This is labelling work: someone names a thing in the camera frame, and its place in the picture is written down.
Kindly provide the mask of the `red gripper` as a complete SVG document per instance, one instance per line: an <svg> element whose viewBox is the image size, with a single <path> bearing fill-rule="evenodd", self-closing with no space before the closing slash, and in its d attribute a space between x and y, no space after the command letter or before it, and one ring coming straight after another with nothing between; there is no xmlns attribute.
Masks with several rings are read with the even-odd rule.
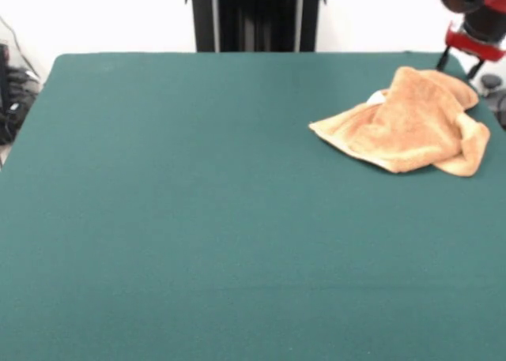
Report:
<svg viewBox="0 0 506 361"><path fill-rule="evenodd" d="M446 48L440 55L437 70L444 70L450 55L451 48L473 55L479 58L478 62L468 71L466 78L472 81L483 66L483 60L487 62L499 62L505 56L505 40L499 42L485 41L473 37L460 21L451 21L445 34Z"/></svg>

